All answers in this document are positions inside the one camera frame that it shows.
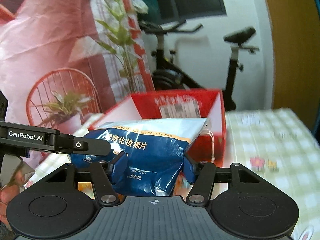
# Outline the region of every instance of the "green leaves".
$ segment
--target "green leaves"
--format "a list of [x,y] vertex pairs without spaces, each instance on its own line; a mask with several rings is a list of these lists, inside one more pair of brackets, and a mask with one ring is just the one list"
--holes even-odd
[[110,45],[106,44],[105,42],[103,42],[103,41],[97,41],[97,43],[98,43],[101,47],[103,47],[103,48],[105,48],[107,51],[109,51],[111,54],[117,54],[117,51],[116,51],[113,47],[111,47]]
[[128,75],[124,69],[120,69],[119,74],[120,74],[120,77],[122,78],[128,78]]
[[127,35],[128,35],[128,30],[124,28],[122,25],[120,25],[117,33],[117,38],[119,40],[119,45],[121,47],[124,46]]
[[113,36],[113,35],[110,34],[110,33],[107,33],[107,37],[108,37],[114,44],[120,46],[120,42],[119,42],[119,40],[118,40],[115,36]]
[[102,20],[96,20],[97,23],[101,24],[103,27],[105,27],[107,30],[111,31],[114,35],[117,35],[118,30],[116,28],[111,27],[109,24]]
[[127,38],[125,39],[125,42],[124,42],[126,45],[128,46],[132,46],[133,44],[135,44],[135,41],[132,39],[130,33],[129,35],[127,36]]
[[121,21],[124,18],[124,14],[120,13],[117,14],[116,11],[114,11],[110,6],[108,6],[107,4],[105,5],[105,7],[107,8],[107,10],[109,11],[109,13],[119,22],[121,23]]
[[63,96],[57,91],[51,91],[51,93],[56,99],[56,102],[48,102],[40,105],[44,108],[45,113],[49,113],[49,116],[38,126],[46,126],[49,124],[58,125],[63,123],[75,114],[80,113],[92,100],[91,97],[87,97],[83,94],[77,94],[73,91],[69,91]]

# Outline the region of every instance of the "metal pin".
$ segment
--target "metal pin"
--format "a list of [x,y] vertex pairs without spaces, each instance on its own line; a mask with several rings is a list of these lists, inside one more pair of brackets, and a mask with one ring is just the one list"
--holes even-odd
[[112,203],[117,200],[117,197],[114,195],[104,195],[101,197],[101,201],[105,203]]
[[192,203],[202,203],[204,201],[204,196],[201,196],[201,195],[192,195],[189,197],[189,200],[192,202]]

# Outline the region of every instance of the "potted plant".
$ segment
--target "potted plant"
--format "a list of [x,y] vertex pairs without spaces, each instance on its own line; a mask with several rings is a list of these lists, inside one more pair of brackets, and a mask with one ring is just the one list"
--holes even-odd
[[81,128],[81,111],[92,98],[83,94],[69,91],[64,96],[56,91],[51,91],[56,102],[42,104],[44,111],[49,116],[38,126],[52,125],[52,128],[60,130],[62,133],[72,134]]
[[104,27],[105,41],[98,40],[97,43],[106,49],[109,53],[116,56],[121,64],[118,69],[119,76],[127,80],[124,86],[126,93],[139,92],[141,87],[138,74],[137,58],[140,58],[133,49],[134,44],[139,44],[137,40],[132,39],[130,28],[128,26],[128,17],[135,14],[134,9],[126,12],[122,0],[103,0],[104,7],[109,12],[109,22],[96,20]]

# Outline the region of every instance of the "cotton pad package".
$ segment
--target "cotton pad package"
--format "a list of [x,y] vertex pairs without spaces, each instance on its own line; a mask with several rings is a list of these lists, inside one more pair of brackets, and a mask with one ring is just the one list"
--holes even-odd
[[[107,140],[113,154],[124,151],[128,165],[113,185],[121,195],[166,196],[174,187],[183,164],[183,153],[207,124],[207,118],[168,118],[109,122],[85,137]],[[87,167],[102,157],[71,154],[77,167]]]

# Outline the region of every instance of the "textured grip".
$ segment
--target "textured grip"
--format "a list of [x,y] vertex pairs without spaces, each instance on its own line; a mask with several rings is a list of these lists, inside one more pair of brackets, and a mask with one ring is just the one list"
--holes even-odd
[[[201,207],[181,197],[127,197],[104,207],[94,222],[65,240],[240,240],[221,230]],[[22,236],[16,240],[27,240]]]

